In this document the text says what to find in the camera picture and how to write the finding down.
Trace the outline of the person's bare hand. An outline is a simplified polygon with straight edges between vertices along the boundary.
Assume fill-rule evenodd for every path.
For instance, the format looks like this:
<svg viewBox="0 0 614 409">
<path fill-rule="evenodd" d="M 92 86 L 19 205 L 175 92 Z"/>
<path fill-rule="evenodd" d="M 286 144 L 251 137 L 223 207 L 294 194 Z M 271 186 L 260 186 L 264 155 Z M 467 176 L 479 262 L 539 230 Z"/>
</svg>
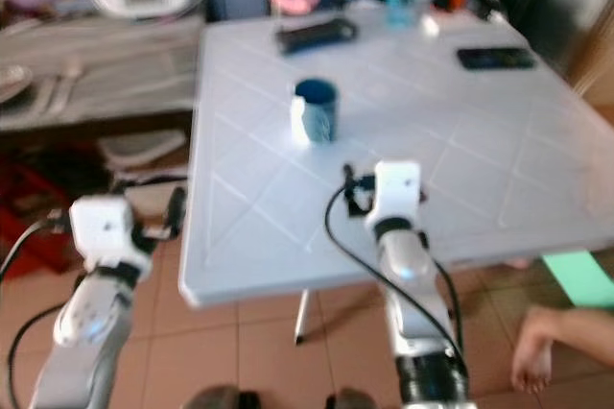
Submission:
<svg viewBox="0 0 614 409">
<path fill-rule="evenodd" d="M 560 311 L 534 307 L 526 313 L 514 348 L 510 383 L 514 390 L 536 393 L 553 377 L 553 344 Z"/>
</svg>

